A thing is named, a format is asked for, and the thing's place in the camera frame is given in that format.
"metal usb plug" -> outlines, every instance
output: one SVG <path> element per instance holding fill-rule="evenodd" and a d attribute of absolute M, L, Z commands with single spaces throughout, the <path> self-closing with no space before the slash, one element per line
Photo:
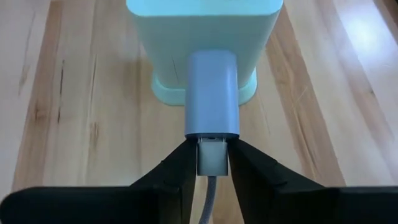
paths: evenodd
<path fill-rule="evenodd" d="M 197 164 L 198 175 L 228 175 L 228 150 L 225 139 L 200 138 Z"/>

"black holder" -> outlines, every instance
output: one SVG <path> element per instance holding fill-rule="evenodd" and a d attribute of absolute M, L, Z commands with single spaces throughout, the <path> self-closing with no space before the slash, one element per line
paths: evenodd
<path fill-rule="evenodd" d="M 244 222 L 398 223 L 398 187 L 323 187 L 248 143 L 228 141 Z M 2 224 L 188 224 L 197 139 L 187 139 L 129 187 L 33 187 L 0 205 Z"/>

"wood grain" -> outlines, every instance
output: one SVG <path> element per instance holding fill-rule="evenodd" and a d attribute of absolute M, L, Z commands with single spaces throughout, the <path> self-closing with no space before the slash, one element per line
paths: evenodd
<path fill-rule="evenodd" d="M 125 1 L 5 6 L 32 11 L 15 21 L 24 34 L 15 63 L 0 51 L 1 197 L 11 185 L 127 185 L 183 141 L 184 110 L 152 93 Z M 240 107 L 241 138 L 324 185 L 398 184 L 394 9 L 390 0 L 285 0 L 256 95 Z M 5 49 L 17 33 L 2 22 L 0 31 Z M 198 178 L 192 223 L 205 190 Z M 243 223 L 231 177 L 218 181 L 212 222 Z"/>

